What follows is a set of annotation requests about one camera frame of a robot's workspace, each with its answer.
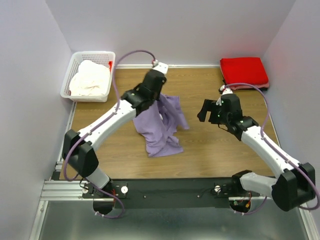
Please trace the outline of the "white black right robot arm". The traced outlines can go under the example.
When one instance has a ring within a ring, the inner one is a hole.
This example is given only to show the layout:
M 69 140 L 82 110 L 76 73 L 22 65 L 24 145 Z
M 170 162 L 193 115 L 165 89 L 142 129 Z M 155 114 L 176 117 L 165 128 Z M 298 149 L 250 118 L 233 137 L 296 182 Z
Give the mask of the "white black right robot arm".
M 274 174 L 267 177 L 251 170 L 234 174 L 230 183 L 230 191 L 234 195 L 255 192 L 273 199 L 285 212 L 317 196 L 314 167 L 291 157 L 264 133 L 252 117 L 244 116 L 236 94 L 227 93 L 218 100 L 205 99 L 197 118 L 200 122 L 226 126 L 226 131 L 256 152 Z

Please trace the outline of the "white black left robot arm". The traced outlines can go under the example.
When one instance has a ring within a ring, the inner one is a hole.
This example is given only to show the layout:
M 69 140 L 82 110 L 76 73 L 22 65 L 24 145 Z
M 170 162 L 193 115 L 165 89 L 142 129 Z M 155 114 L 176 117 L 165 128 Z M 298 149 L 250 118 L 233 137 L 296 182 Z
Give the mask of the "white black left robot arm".
M 121 99 L 103 116 L 79 131 L 70 129 L 64 135 L 62 158 L 78 175 L 91 182 L 101 198 L 111 191 L 110 177 L 99 168 L 96 150 L 117 129 L 132 121 L 159 100 L 166 83 L 168 66 L 161 63 L 150 69 L 142 83 L 127 90 Z

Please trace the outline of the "purple t shirt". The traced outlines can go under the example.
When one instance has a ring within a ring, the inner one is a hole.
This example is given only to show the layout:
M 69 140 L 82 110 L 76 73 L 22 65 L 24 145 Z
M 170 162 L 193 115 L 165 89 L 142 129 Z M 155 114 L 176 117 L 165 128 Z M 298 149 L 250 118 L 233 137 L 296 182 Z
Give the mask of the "purple t shirt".
M 133 124 L 145 139 L 148 157 L 165 157 L 184 151 L 179 139 L 174 136 L 178 127 L 184 130 L 190 128 L 179 96 L 161 94 L 159 100 L 133 119 Z

